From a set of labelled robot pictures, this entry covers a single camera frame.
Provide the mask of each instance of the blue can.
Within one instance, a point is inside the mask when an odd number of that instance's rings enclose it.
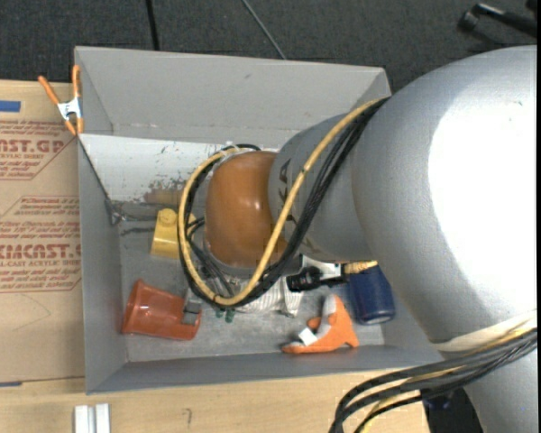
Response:
[[[395,317],[395,301],[390,284],[379,265],[350,274],[349,294],[354,318],[359,324],[380,324]]]

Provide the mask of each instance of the gray bin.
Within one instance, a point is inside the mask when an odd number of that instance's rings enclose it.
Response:
[[[77,47],[85,133],[78,171],[87,392],[283,379],[425,364],[439,359],[397,297],[397,316],[355,327],[362,345],[284,355],[328,290],[307,293],[295,318],[208,306],[194,340],[122,335],[138,278],[173,293],[178,262],[149,255],[152,223],[110,223],[105,200],[140,202],[156,185],[183,184],[217,147],[279,149],[300,130],[390,95],[383,69],[151,51]]]

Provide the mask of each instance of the black cord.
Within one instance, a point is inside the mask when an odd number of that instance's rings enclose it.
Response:
[[[320,203],[325,197],[331,183],[335,179],[338,170],[343,165],[344,160],[349,155],[351,149],[358,142],[362,131],[369,123],[371,117],[379,110],[385,101],[386,98],[364,111],[341,132],[339,138],[335,142],[335,145],[327,154],[325,161],[321,166],[315,183],[313,184],[313,188],[309,193],[307,202],[301,212],[297,226],[295,227],[282,256],[276,263],[267,268],[261,282],[254,287],[248,297],[243,299],[240,304],[237,304],[236,306],[242,306],[254,301],[255,299],[258,299],[280,278],[285,267],[290,263],[293,255],[297,252],[298,248],[305,239],[312,220],[320,207]]]
[[[281,277],[284,269],[291,262],[293,256],[296,254],[298,248],[302,244],[305,235],[307,234],[307,230],[310,228],[313,217],[318,211],[320,203],[323,200],[331,183],[335,179],[338,170],[343,165],[344,160],[347,158],[351,149],[358,142],[359,138],[361,137],[362,131],[369,123],[371,117],[379,110],[379,108],[384,104],[385,101],[386,98],[383,98],[379,102],[372,105],[369,109],[365,110],[362,114],[358,115],[339,134],[338,138],[335,141],[335,144],[331,148],[330,152],[326,155],[326,158],[321,165],[319,173],[317,174],[313,187],[307,198],[307,202],[301,212],[301,217],[280,259],[273,265],[270,265],[265,270],[265,273],[262,275],[260,282],[253,288],[253,290],[249,293],[247,297],[242,299],[240,302],[234,304],[233,308],[247,305],[252,301],[258,299],[262,294],[269,290]],[[245,147],[248,149],[252,148],[252,146],[250,145],[239,144],[237,146],[228,146],[225,149],[233,147]],[[210,165],[206,166],[197,176],[193,185],[189,189],[188,202],[186,205],[185,213],[183,214],[183,216],[185,217],[185,226],[188,226],[192,204],[194,202],[194,198],[198,191],[198,188],[206,179],[206,175],[213,169],[215,164],[216,162],[212,162]],[[194,283],[189,274],[188,266],[186,265],[183,255],[181,255],[180,258],[182,260],[183,271],[188,278],[188,284],[191,289],[204,301],[221,308],[220,304],[215,303],[214,300],[210,299]],[[218,270],[217,272],[213,272],[212,270],[210,270],[210,272],[216,274],[216,277],[218,277],[220,281],[225,280],[224,275],[222,273],[219,273],[220,270]]]
[[[434,398],[442,394],[446,394],[458,388],[464,387],[466,384],[475,382],[484,375],[494,371],[495,369],[512,363],[520,357],[530,353],[537,345],[537,330],[532,329],[526,332],[523,336],[518,336],[508,342],[499,344],[493,348],[483,350],[473,355],[462,356],[455,359],[443,361],[441,363],[427,364],[424,366],[415,367],[406,371],[397,371],[395,373],[383,375],[372,379],[371,383],[362,383],[364,390],[351,390],[353,397],[369,390],[386,384],[395,382],[393,380],[400,375],[399,380],[407,377],[422,376],[433,374],[445,369],[452,368],[453,371],[443,375],[438,375],[424,380],[405,381],[402,384],[391,388],[375,392],[367,395],[364,398],[346,405],[349,401],[349,393],[339,402],[335,413],[335,420],[329,429],[330,433],[339,433],[342,431],[343,423],[346,419],[352,416],[358,410],[361,410],[375,401],[381,401],[405,392],[421,391],[423,398]]]
[[[533,333],[535,333],[536,335],[536,329],[527,332],[524,335],[524,338],[532,337]],[[367,392],[368,390],[371,390],[373,388],[377,388],[382,385],[397,382],[399,380],[403,380],[407,378],[418,377],[426,373],[440,372],[443,370],[451,369],[453,367],[464,366],[464,365],[477,366],[480,364],[485,364],[488,361],[492,360],[493,358],[496,358],[500,356],[501,354],[504,354],[506,351],[509,351],[510,349],[514,348],[516,344],[517,344],[516,341],[511,340],[503,344],[494,346],[493,348],[483,350],[480,353],[460,356],[457,358],[440,361],[438,363],[431,363],[431,364],[426,364],[426,365],[420,365],[417,367],[411,367],[408,369],[399,370],[392,373],[386,373],[379,377],[375,377],[373,379],[367,380],[366,382],[360,383],[359,385],[355,386],[353,389],[348,391],[345,394],[345,396],[343,396],[343,398],[339,401],[339,404],[336,408],[335,415],[339,415],[347,407],[347,405],[350,403],[352,399],[356,398],[360,394]]]
[[[274,47],[274,49],[277,51],[277,53],[279,54],[279,56],[281,58],[283,58],[284,60],[287,59],[287,57],[285,56],[285,53],[282,52],[282,50],[280,49],[280,46],[279,44],[274,40],[274,37],[272,37],[271,33],[269,32],[269,30],[266,28],[266,26],[262,23],[261,21],[261,18],[259,18],[259,16],[257,16],[257,14],[254,12],[254,9],[252,8],[252,6],[248,3],[247,0],[241,0],[241,2],[243,2],[243,5],[246,7],[246,9],[248,10],[248,12],[251,14],[251,16],[254,18],[254,21],[256,21],[257,24],[259,24],[259,27],[261,28],[261,30],[264,32],[264,34],[267,36],[267,39],[269,39],[270,43],[272,43],[272,46]]]
[[[413,396],[412,398],[408,398],[406,400],[395,401],[392,404],[390,404],[389,406],[385,406],[384,408],[377,409],[375,412],[372,412],[371,414],[369,414],[366,417],[366,419],[361,422],[359,427],[357,427],[355,429],[354,433],[361,433],[362,429],[365,427],[365,425],[369,421],[375,419],[376,417],[379,417],[381,414],[384,414],[385,412],[389,412],[390,410],[394,410],[394,409],[399,408],[401,406],[408,406],[409,404],[412,404],[413,402],[421,401],[422,399],[423,399],[423,397],[421,395],[417,395],[417,396]]]
[[[160,51],[159,34],[156,29],[156,20],[154,19],[154,6],[152,0],[144,0],[146,4],[146,13],[148,14],[148,22],[151,27],[152,48],[155,51]]]

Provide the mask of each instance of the orange cup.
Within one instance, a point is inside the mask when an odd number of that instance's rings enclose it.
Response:
[[[191,340],[197,334],[202,311],[194,325],[183,324],[184,305],[185,300],[181,297],[139,279],[126,305],[122,333]]]

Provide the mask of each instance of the wooden table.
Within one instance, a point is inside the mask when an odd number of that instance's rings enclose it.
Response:
[[[41,94],[36,82],[0,80],[0,98]],[[0,432],[72,431],[79,404],[108,402],[112,431],[326,432],[338,400],[356,384],[379,373],[348,373],[268,382],[114,392],[86,396],[84,379],[25,382],[0,388]],[[359,420],[349,419],[348,430]],[[371,433],[428,433],[421,403],[386,414]]]

